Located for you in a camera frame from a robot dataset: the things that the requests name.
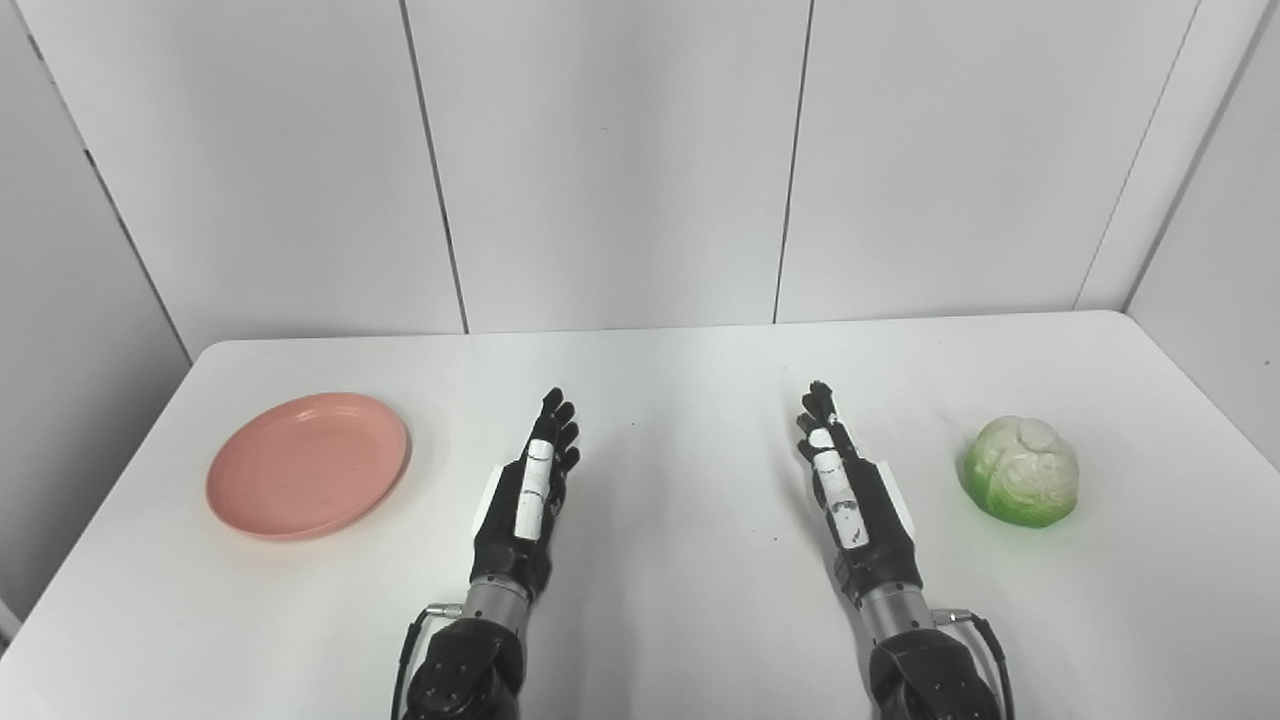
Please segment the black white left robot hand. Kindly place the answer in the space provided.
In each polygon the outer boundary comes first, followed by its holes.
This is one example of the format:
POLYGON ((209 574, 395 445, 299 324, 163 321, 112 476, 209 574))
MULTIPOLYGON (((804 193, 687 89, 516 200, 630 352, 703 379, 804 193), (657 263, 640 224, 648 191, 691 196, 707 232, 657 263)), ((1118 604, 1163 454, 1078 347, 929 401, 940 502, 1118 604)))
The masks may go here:
POLYGON ((474 538, 470 579, 503 578, 530 600, 550 579, 550 538, 564 506, 567 478, 581 456, 573 404, 559 387, 541 400, 521 455, 504 465, 474 538))

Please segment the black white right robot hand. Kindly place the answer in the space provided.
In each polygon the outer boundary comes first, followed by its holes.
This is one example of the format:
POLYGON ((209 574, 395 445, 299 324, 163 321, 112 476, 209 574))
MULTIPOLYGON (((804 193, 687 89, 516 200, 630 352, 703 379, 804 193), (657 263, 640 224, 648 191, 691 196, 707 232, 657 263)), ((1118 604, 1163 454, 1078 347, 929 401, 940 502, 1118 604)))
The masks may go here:
POLYGON ((813 380, 797 416, 800 455, 836 547, 836 577, 856 606, 883 588, 923 587, 915 544, 895 502, 884 465, 863 457, 842 423, 835 395, 813 380))

